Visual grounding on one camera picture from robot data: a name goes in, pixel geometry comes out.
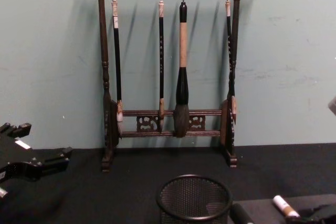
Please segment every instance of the calligraphy brush rack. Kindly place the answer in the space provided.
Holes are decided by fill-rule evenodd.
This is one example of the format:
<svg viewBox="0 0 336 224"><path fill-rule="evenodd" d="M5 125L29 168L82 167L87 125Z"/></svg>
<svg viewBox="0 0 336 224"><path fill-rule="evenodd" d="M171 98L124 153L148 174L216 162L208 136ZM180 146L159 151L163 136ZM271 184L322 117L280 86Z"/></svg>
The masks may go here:
<svg viewBox="0 0 336 224"><path fill-rule="evenodd" d="M229 82L234 78L234 67L236 65L237 42L238 42L238 24L239 24L239 3L240 0L234 0L232 33L229 39L229 48L231 52L230 59L230 77ZM101 61L103 71L103 115L104 115L104 140L105 148L102 158L102 170L108 172L113 160L114 150L119 144L120 137L153 137L153 136L175 136L174 131L160 131L159 110L124 110L123 116L136 117L136 131L124 131L120 134L117 124L117 103L111 99L109 83L109 57L108 40L106 30L106 16L104 0L98 0L99 23L100 23L100 45ZM234 149L234 119L230 107L231 94L228 94L223 101L221 109L218 110L190 110L189 127L185 136L212 136L219 137L220 150L226 158L230 167L237 166L237 157ZM165 116L173 116L173 110L165 110ZM206 116L220 116L219 130L205 130Z"/></svg>

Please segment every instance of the light green wall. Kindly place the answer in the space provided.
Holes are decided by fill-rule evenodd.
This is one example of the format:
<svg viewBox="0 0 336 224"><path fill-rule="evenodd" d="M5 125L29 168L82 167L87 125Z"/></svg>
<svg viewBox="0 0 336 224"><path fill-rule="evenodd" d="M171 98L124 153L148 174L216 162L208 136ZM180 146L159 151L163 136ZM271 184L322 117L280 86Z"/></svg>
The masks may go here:
<svg viewBox="0 0 336 224"><path fill-rule="evenodd" d="M111 0L106 0L116 97ZM175 107L181 0L165 2L165 100ZM190 109L227 93L225 0L186 0ZM236 145L334 142L335 0L241 0ZM97 0L0 0L0 123L30 122L33 148L99 147L102 72ZM158 0L118 0L125 109L157 109ZM135 121L125 122L126 130ZM209 120L208 127L216 122ZM120 147L209 146L209 138L129 139Z"/></svg>

